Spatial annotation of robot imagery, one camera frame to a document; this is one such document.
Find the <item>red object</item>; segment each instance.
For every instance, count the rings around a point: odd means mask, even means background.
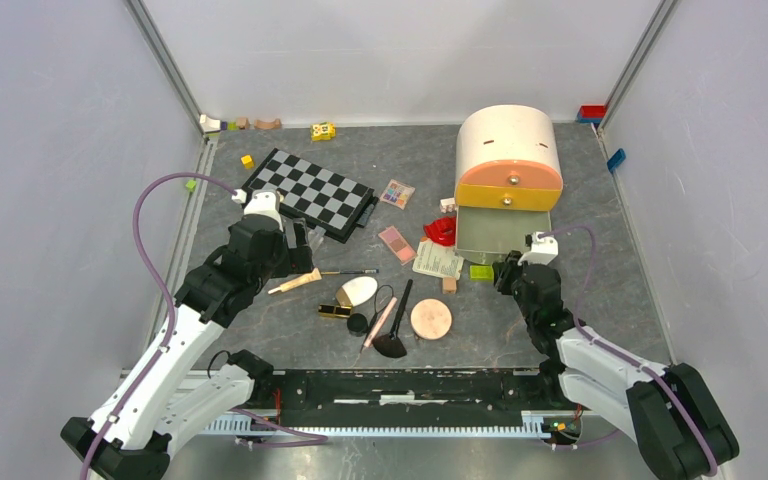
[[[444,247],[451,247],[455,244],[455,217],[438,218],[430,225],[423,226],[422,229],[434,243],[439,243]]]
[[[604,105],[582,105],[578,109],[578,118],[605,118]]]
[[[281,425],[281,389],[276,388],[272,396],[275,397],[275,423]]]

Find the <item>eyeliner pencil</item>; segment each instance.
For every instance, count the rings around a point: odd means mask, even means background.
[[[370,273],[378,273],[377,268],[370,268],[367,270],[334,270],[331,272],[319,272],[321,275],[367,275]]]

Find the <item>eyeshadow palette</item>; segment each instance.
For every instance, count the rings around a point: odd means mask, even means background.
[[[379,233],[378,236],[381,240],[384,240],[384,243],[387,244],[387,248],[393,252],[393,255],[399,258],[402,265],[410,262],[416,257],[416,252],[405,240],[405,237],[396,230],[396,227],[389,226],[383,232]]]
[[[384,189],[384,193],[381,194],[381,201],[389,203],[390,205],[395,205],[404,210],[408,200],[410,200],[410,197],[415,190],[416,189],[410,185],[405,185],[396,180],[390,180],[390,183],[387,184],[387,188]]]

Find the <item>yellow cube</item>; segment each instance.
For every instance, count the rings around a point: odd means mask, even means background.
[[[331,122],[316,123],[310,126],[310,139],[314,142],[331,140],[337,135],[337,128]]]

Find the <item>white wall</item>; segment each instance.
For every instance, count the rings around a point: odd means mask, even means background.
[[[768,1],[681,2],[607,126],[676,357],[768,479]]]
[[[657,0],[146,0],[202,111],[306,125],[556,120],[602,103]]]
[[[198,142],[124,2],[0,2],[0,479],[77,478],[60,429],[113,391],[158,298],[134,201]],[[161,264],[183,202],[147,202]]]

